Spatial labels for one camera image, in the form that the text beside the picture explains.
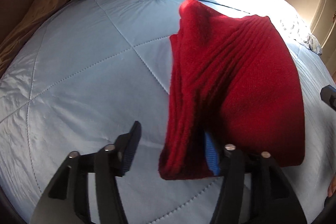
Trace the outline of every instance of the folded red clothing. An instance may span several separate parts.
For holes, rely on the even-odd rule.
[[[230,18],[186,0],[170,37],[169,121],[159,172],[164,179],[212,176],[203,130],[280,166],[305,156],[305,115],[297,69],[268,17]]]

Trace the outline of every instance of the red cloth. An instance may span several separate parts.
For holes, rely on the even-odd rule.
[[[173,70],[164,179],[211,176],[204,134],[246,152],[268,151],[280,166],[305,156],[305,116],[299,76],[268,17],[230,18],[186,0],[180,30],[170,37]]]

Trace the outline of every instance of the human hand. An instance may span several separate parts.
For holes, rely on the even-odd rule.
[[[336,190],[336,174],[332,178],[329,188],[328,188],[328,197],[330,198]]]

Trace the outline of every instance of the mattress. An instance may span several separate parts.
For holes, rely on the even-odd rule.
[[[143,133],[132,168],[117,179],[129,223],[209,223],[221,178],[165,181],[158,174],[168,120],[169,36],[179,29],[183,1],[72,0],[13,60],[0,83],[0,185],[24,220],[70,151],[96,152],[138,120]],[[204,3],[231,17],[248,15]],[[306,127],[305,160],[284,171],[311,222],[336,167],[336,117],[319,97],[334,83],[317,54],[284,40],[298,69]],[[98,223],[94,191],[90,176],[90,211]]]

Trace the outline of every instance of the beige fabric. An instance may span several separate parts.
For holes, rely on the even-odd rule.
[[[42,23],[68,1],[69,0],[34,0],[21,22],[0,44],[0,76],[4,74],[21,47]]]

